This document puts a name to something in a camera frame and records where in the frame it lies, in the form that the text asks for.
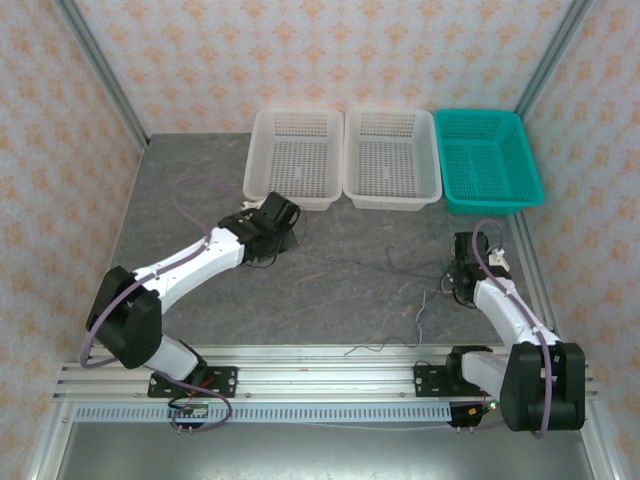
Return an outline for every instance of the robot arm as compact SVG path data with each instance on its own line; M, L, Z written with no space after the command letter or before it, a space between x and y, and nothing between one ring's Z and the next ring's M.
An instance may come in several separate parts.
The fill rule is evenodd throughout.
M505 362L487 349L457 353L463 381L477 385L500 399L507 426L514 431L540 428L544 411L543 348L552 359L552 402L549 430L577 430L584 423L585 358L577 344L563 343L518 295L502 250L489 252L484 234L477 237L477 251L502 288L487 278L472 248L471 232L455 236L455 260L448 276L454 295L473 303L491 321L507 347ZM541 345L540 335L546 347Z
M300 207L272 192L259 208L225 217L210 236L165 260L134 272L113 268L98 290L87 330L123 291L149 278L115 306L96 338L126 368L144 365L200 385L207 374L206 362L184 343L162 333L162 315L213 276L245 262L274 258L297 245L292 229L299 216Z

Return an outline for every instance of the wall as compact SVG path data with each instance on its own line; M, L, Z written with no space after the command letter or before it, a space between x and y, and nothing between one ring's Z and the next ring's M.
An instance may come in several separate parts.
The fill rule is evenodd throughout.
M640 9L595 3L527 129L547 202L528 212L571 338L595 360L640 472Z
M0 4L0 477L76 357L138 149L51 0Z
M258 109L513 109L570 0L80 0L147 133Z

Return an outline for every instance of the teal plastic basket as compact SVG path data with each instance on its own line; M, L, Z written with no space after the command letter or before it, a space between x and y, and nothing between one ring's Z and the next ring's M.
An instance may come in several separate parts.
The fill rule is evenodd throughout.
M440 110L435 122L451 213L512 215L544 202L518 115L498 110Z

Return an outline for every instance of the gray tabletop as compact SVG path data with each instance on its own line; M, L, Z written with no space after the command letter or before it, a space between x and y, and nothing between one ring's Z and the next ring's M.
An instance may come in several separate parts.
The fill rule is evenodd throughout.
M201 238L173 207L171 188L185 176L214 175L241 195L249 140L250 134L154 135L113 263L133 270ZM207 225L239 210L219 187L185 187L181 203ZM193 345L381 343L390 336L414 343L426 297L423 343L499 342L482 313L435 293L452 259L453 234L473 230L479 217L449 214L444 199L419 212L391 212L356 209L344 196L326 212L304 215L296 227L300 236L306 227L299 248L269 268L241 266L196 288L165 314L165 331ZM511 273L528 302L507 231Z

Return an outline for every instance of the plastic basket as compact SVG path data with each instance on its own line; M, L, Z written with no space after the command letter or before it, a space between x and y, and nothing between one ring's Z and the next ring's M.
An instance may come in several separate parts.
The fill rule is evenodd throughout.
M451 213L511 215L544 202L518 115L495 110L441 110L435 120Z
M426 110L347 112L343 189L357 208L417 211L442 196L433 116Z
M306 210L326 210L342 194L342 113L266 109L256 115L242 191L276 191Z

